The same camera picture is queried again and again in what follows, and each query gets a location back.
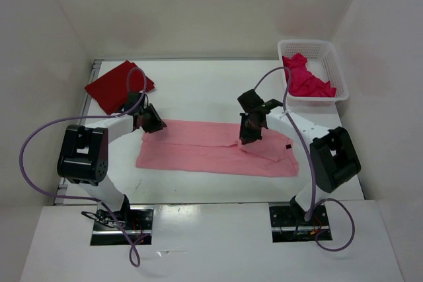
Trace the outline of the magenta t-shirt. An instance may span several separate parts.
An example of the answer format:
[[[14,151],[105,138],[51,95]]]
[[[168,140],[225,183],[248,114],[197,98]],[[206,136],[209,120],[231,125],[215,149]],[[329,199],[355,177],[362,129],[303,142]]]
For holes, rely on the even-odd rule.
[[[336,88],[332,87],[330,81],[323,82],[320,78],[310,72],[306,64],[307,58],[300,53],[291,58],[283,56],[284,67],[291,70],[291,83],[289,93],[298,97],[323,97],[333,98],[336,95]]]

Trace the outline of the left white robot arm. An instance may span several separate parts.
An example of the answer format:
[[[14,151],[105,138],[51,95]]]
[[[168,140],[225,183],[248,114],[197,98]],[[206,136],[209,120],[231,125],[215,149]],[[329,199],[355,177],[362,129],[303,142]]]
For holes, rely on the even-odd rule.
[[[131,210],[129,199],[117,190],[108,172],[108,145],[114,140],[141,128],[155,133],[166,128],[148,96],[130,92],[123,110],[88,126],[69,125],[65,130],[58,159],[58,174],[72,184],[83,188],[91,198],[99,199],[95,214],[84,216],[109,228],[128,229],[138,216]]]

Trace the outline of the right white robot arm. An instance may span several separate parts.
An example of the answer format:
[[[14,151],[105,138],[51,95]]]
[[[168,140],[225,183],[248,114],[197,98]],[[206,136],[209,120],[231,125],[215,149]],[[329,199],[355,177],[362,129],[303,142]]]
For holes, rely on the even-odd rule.
[[[265,102],[250,89],[237,98],[243,112],[239,139],[243,149],[264,155],[266,159],[280,158],[276,150],[289,149],[271,133],[282,134],[303,146],[311,171],[311,183],[289,202],[290,217],[304,225],[313,217],[317,203],[348,182],[361,170],[349,133],[343,127],[331,129],[313,123],[271,99]]]

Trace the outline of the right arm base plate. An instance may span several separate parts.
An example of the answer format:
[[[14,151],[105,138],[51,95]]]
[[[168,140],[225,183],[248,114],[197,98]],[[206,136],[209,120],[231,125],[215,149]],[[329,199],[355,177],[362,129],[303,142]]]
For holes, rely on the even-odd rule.
[[[324,205],[318,206],[310,221],[300,224],[291,214],[289,203],[269,204],[270,225],[273,243],[310,242],[316,235],[318,240],[332,240],[327,211]]]

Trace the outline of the dark red t-shirt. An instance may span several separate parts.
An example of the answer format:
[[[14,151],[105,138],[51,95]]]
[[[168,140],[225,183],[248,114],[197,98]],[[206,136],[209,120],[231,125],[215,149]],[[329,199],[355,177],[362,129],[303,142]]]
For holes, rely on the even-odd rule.
[[[125,61],[113,68],[105,75],[85,87],[88,95],[97,101],[100,108],[111,115],[118,111],[119,107],[126,103],[128,96],[127,79],[129,72],[137,65]]]

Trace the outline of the pink t-shirt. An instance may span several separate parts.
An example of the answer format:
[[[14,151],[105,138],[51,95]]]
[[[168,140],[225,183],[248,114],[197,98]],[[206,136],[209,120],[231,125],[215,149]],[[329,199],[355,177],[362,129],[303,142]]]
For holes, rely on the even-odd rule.
[[[235,123],[167,120],[167,127],[144,133],[137,168],[181,170],[269,178],[296,177],[293,140],[271,129],[242,145]]]

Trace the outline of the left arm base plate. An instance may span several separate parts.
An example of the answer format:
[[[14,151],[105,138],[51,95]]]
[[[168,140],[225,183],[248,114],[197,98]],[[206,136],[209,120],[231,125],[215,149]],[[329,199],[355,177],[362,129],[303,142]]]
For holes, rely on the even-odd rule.
[[[153,207],[131,209],[133,217],[120,223],[126,234],[135,245],[151,245],[153,228]],[[128,245],[124,234],[107,211],[97,210],[95,213],[82,211],[82,216],[94,221],[91,235],[91,246],[123,246]]]

